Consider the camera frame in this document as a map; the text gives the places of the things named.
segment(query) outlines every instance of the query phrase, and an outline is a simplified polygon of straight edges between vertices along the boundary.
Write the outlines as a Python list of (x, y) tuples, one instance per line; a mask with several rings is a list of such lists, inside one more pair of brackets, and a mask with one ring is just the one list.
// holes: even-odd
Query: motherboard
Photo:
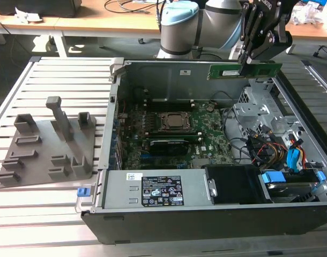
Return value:
[(215, 103), (136, 104), (119, 121), (123, 170), (234, 163)]

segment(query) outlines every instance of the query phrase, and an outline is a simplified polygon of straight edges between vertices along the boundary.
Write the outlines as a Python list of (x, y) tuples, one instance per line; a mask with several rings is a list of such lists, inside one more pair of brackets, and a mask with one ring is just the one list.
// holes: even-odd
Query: blue plastic clip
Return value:
[(80, 187), (77, 192), (78, 197), (89, 197), (91, 196), (91, 189), (88, 187)]
[(286, 179), (281, 171), (266, 171), (261, 175), (264, 183), (285, 183)]
[(323, 180), (326, 180), (326, 177), (325, 177), (325, 174), (323, 173), (323, 171), (318, 171), (316, 173), (316, 176), (318, 177), (319, 181), (323, 181)]

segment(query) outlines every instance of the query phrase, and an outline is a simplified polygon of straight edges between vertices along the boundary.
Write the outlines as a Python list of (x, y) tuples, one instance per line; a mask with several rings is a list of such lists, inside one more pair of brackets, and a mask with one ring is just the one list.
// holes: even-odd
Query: warning label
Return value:
[(180, 176), (142, 177), (142, 205), (182, 206), (184, 205), (183, 188)]

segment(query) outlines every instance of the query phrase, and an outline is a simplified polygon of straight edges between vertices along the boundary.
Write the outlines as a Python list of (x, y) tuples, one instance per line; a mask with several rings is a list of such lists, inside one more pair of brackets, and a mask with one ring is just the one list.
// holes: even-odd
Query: cpu socket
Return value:
[(190, 115), (187, 112), (164, 112), (159, 114), (159, 131), (190, 131)]

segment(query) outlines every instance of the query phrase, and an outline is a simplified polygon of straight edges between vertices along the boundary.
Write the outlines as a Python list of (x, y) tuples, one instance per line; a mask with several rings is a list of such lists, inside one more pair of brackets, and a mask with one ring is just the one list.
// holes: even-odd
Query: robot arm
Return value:
[(191, 58), (193, 46), (231, 48), (240, 38), (244, 74), (253, 60), (268, 61), (292, 45), (285, 25), (298, 1), (253, 0), (241, 7), (239, 0), (209, 0), (203, 10), (173, 2), (163, 12), (158, 58)]
[(268, 61), (292, 45), (285, 25), (299, 0), (253, 0), (242, 6), (241, 37), (243, 53), (239, 63)]

